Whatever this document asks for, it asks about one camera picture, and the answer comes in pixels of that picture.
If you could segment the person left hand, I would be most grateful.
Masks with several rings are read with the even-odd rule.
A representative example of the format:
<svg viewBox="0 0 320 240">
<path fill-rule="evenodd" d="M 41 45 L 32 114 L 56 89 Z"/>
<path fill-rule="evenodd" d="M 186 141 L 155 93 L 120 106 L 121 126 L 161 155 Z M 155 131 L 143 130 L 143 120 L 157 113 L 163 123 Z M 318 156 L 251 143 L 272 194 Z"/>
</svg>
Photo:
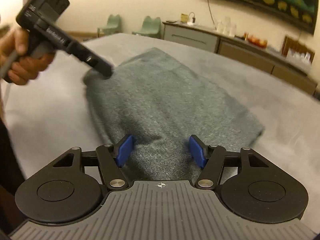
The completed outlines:
<svg viewBox="0 0 320 240">
<path fill-rule="evenodd" d="M 13 50 L 17 51 L 20 59 L 11 65 L 8 77 L 12 83 L 23 86 L 30 80 L 35 80 L 53 62 L 55 53 L 44 54 L 39 59 L 26 56 L 29 43 L 29 33 L 17 27 L 11 29 L 1 38 L 1 66 L 7 61 Z"/>
</svg>

